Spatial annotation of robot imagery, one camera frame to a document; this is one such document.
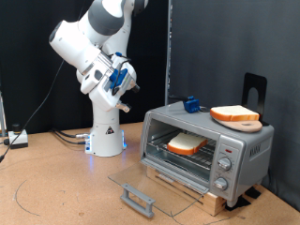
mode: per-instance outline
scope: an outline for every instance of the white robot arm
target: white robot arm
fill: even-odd
[[[127,58],[131,15],[142,12],[148,0],[95,0],[78,22],[60,22],[50,44],[77,69],[81,91],[93,104],[94,123],[85,153],[111,157],[122,152],[119,110],[130,107],[120,97],[139,91],[136,72]]]
[[[78,22],[60,22],[50,36],[56,52],[78,69],[81,91],[105,112],[119,107],[128,113],[119,99],[131,88],[139,90],[126,48],[130,17],[134,8],[143,10],[141,3],[144,8],[147,1],[96,0]]]

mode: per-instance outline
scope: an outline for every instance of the toast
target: toast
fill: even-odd
[[[207,144],[207,139],[185,133],[179,133],[167,145],[169,151],[179,155],[193,155]]]
[[[222,106],[210,110],[210,115],[220,121],[259,120],[260,115],[243,106]]]

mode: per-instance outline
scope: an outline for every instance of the black curtain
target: black curtain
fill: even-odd
[[[263,185],[300,210],[300,2],[172,2],[170,93],[241,104],[245,73],[267,78],[263,120],[275,136]]]
[[[46,97],[62,59],[49,45],[49,35],[62,20],[75,22],[84,0],[1,1],[0,75],[7,128],[24,123]],[[82,15],[92,0],[86,0]],[[132,106],[120,112],[121,123],[143,121],[144,114],[164,104],[168,36],[168,1],[149,1],[132,20],[127,56],[132,59],[141,91],[121,100]],[[45,105],[27,127],[28,133],[50,128],[90,128],[92,104],[80,91],[76,68],[65,63]]]

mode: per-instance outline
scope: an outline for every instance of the toaster oven rack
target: toaster oven rack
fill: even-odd
[[[215,140],[212,139],[208,139],[204,136],[201,135],[196,135],[194,133],[191,133],[189,131],[184,131],[184,133],[188,134],[188,135],[193,135],[196,137],[202,137],[207,139],[207,145],[205,145],[204,147],[199,149],[199,152],[190,155],[190,156],[185,156],[185,155],[179,155],[176,154],[174,152],[171,152],[167,149],[167,144],[169,143],[169,141],[175,137],[178,132],[176,133],[172,133],[172,134],[168,134],[166,136],[163,136],[161,138],[158,138],[156,140],[153,140],[151,142],[149,142],[148,144],[156,147],[157,150],[162,150],[167,152],[168,154],[171,154],[173,156],[176,156],[178,158],[181,158],[183,160],[186,160],[190,163],[193,163],[197,166],[200,166],[204,169],[206,169],[207,171],[211,170],[212,167],[212,162],[213,162],[213,158],[214,158],[214,153],[215,153],[215,148],[216,148],[216,144],[217,142]]]

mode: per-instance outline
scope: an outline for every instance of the table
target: table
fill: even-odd
[[[0,164],[1,224],[300,224],[300,214],[262,186],[251,205],[212,217],[192,205],[176,217],[156,208],[147,218],[120,200],[108,178],[140,160],[143,123],[121,125],[128,148],[116,157],[86,155],[51,133],[28,136],[29,147],[10,150]],[[89,129],[69,130],[76,134]],[[0,147],[3,154],[6,146]]]

